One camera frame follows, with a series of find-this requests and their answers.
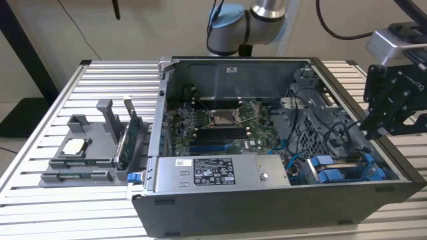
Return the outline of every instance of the warning label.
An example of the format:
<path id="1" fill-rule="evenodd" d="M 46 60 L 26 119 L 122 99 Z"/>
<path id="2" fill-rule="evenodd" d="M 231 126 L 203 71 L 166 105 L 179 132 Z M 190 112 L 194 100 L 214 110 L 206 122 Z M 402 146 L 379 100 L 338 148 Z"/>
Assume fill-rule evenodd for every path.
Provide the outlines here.
<path id="1" fill-rule="evenodd" d="M 198 186 L 237 184 L 233 159 L 195 159 L 194 184 Z"/>

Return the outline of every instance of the wall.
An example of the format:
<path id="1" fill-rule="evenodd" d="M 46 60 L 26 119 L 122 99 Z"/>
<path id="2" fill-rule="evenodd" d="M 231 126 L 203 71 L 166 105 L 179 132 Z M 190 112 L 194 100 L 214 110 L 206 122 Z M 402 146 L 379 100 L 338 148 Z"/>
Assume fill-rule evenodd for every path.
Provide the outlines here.
<path id="1" fill-rule="evenodd" d="M 414 2 L 427 12 L 427 1 Z M 393 0 L 321 0 L 321 10 L 326 24 L 342 36 L 367 33 L 389 27 L 391 23 L 411 21 Z M 351 41 L 331 37 L 319 23 L 315 0 L 301 1 L 287 56 L 355 60 L 367 69 L 370 64 L 377 64 L 366 51 L 369 40 L 369 37 Z"/>
<path id="2" fill-rule="evenodd" d="M 58 0 L 10 0 L 16 17 L 56 84 L 63 87 L 83 59 L 96 59 Z M 234 0 L 247 8 L 254 0 Z M 62 0 L 103 60 L 158 60 L 160 56 L 206 56 L 213 0 Z M 271 56 L 275 46 L 257 47 Z"/>
<path id="3" fill-rule="evenodd" d="M 0 103 L 18 103 L 23 98 L 31 97 L 42 97 L 42 93 L 0 33 Z"/>

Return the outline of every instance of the white floor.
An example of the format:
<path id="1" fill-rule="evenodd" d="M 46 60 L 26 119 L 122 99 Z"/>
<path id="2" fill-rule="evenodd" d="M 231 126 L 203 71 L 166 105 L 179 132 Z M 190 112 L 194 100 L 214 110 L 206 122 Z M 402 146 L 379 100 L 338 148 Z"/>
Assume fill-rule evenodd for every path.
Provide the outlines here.
<path id="1" fill-rule="evenodd" d="M 0 103 L 0 122 L 12 111 L 16 103 Z M 27 138 L 2 138 L 0 147 L 19 152 L 23 145 L 26 144 Z M 16 154 L 0 149 L 0 176 L 6 172 L 11 162 L 14 161 Z"/>

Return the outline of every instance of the aluminum extrusion table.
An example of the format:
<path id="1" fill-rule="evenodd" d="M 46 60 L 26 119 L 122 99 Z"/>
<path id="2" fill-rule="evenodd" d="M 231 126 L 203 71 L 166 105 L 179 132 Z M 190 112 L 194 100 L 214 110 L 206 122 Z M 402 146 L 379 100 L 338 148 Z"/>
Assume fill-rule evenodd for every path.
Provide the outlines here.
<path id="1" fill-rule="evenodd" d="M 366 73 L 346 61 L 325 64 L 363 108 Z M 99 99 L 114 99 L 112 110 L 130 120 L 123 97 L 132 96 L 138 114 L 152 122 L 158 96 L 158 62 L 94 61 L 80 65 L 62 94 L 0 178 L 0 240 L 151 239 L 127 200 L 126 186 L 40 188 L 68 132 L 72 114 L 103 122 Z M 393 143 L 427 178 L 427 135 L 393 136 Z M 359 225 L 191 237 L 202 240 L 427 239 L 427 188 L 406 202 L 382 207 Z"/>

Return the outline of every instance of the black stand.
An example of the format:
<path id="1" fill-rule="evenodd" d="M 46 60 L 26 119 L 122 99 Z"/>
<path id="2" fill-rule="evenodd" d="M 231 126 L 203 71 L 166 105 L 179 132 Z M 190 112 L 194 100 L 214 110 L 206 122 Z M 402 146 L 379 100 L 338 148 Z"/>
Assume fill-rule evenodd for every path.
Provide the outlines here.
<path id="1" fill-rule="evenodd" d="M 24 98 L 0 123 L 0 137 L 28 138 L 40 120 L 43 119 L 50 104 L 44 98 Z"/>
<path id="2" fill-rule="evenodd" d="M 26 138 L 59 96 L 59 90 L 7 0 L 0 0 L 0 29 L 44 97 L 24 98 L 0 123 L 0 137 Z"/>

